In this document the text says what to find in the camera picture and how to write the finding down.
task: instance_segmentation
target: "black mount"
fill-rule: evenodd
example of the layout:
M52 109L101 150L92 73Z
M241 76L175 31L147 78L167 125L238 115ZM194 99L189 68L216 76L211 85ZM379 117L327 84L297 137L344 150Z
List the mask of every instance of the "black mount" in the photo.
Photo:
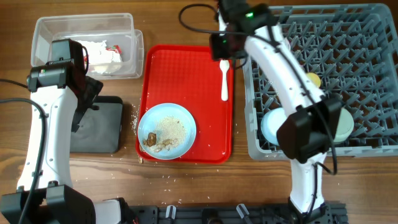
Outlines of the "black mount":
M29 191L1 197L1 213L11 224L18 223ZM24 223L92 223L95 224L93 202L67 185L50 184L33 192Z
M296 209L290 198L288 207L290 210L289 221L291 224L306 224L317 222L329 224L333 223L331 222L332 218L330 218L332 216L330 206L325 203L321 204L319 208L314 209L309 217L307 213L300 213L300 211Z

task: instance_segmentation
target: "gray dish rack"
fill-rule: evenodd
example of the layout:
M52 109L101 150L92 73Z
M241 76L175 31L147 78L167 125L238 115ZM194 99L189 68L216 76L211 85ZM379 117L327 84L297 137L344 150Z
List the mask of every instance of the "gray dish rack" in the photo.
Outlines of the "gray dish rack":
M275 6L291 50L321 89L346 103L354 130L336 145L339 156L398 156L398 38L384 4ZM287 159L261 133L265 113L280 107L277 92L253 59L243 67L249 155Z

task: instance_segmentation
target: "wood surface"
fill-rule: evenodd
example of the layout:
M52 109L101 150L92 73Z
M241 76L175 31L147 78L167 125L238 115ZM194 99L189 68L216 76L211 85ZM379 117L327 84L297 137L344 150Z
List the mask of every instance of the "wood surface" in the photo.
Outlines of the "wood surface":
M44 16L129 12L134 26L144 33L146 52L156 44L208 45L208 35L184 29L177 20L187 4L214 1L133 0L13 0L0 1L0 78L25 82L30 70L30 50L35 23ZM374 1L270 0L270 5L351 4ZM397 1L381 1L393 15ZM198 27L216 29L213 15L193 9L185 16ZM101 95L120 96L138 105L142 78L106 80ZM138 163L136 136L129 125L122 131L122 146L115 154L71 154L74 188L94 201L124 197L130 205L179 206L260 205L285 203L292 184L288 161L257 162L248 155L244 121L244 79L234 83L233 153L220 166ZM29 98L18 86L0 83L0 99ZM127 106L123 122L129 124L136 108ZM22 172L31 121L30 106L0 105L0 195L13 193ZM398 223L398 158L339 158L339 174L323 176L326 200L347 204L350 223ZM326 164L331 167L331 160ZM7 223L0 216L0 223Z

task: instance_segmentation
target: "white spoon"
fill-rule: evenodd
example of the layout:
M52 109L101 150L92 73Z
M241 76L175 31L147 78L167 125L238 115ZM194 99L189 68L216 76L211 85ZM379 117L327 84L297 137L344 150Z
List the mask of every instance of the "white spoon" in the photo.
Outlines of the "white spoon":
M221 60L220 61L220 69L223 72L223 84L221 86L221 99L223 101L228 100L228 86L226 84L226 73L229 70L229 61Z

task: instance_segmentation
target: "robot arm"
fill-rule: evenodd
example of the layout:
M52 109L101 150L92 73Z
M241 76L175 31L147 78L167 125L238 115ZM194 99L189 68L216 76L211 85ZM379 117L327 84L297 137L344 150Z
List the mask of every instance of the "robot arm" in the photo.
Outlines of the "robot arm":
M22 209L28 208L30 223L132 223L134 215L123 198L93 203L72 189L69 153L71 131L77 131L86 110L91 108L103 84L86 77L83 50L70 39L52 43L52 61L34 67L27 79L30 98L43 108L47 127L43 154L39 154L42 122L32 108L32 126L24 170L17 192L3 195L2 214L18 223ZM37 158L42 156L37 185L33 184ZM47 205L40 206L43 199Z
M314 107L321 108L322 116L328 120L327 128L334 137L341 105L334 99L326 100L325 94L307 78L298 61L283 44L280 26L267 6L249 8L244 0L220 0L218 20L221 31L245 32L257 36L240 39L232 33L225 33L224 36L213 34L210 38L213 59L243 55L244 50L248 57L258 63L278 91L279 100L288 117L278 130L277 138L280 148L291 159L291 220L293 223L310 222L322 215L320 210L324 204L321 191L322 169L316 169L314 164L323 163L329 146L325 127ZM306 95L299 79L312 100Z

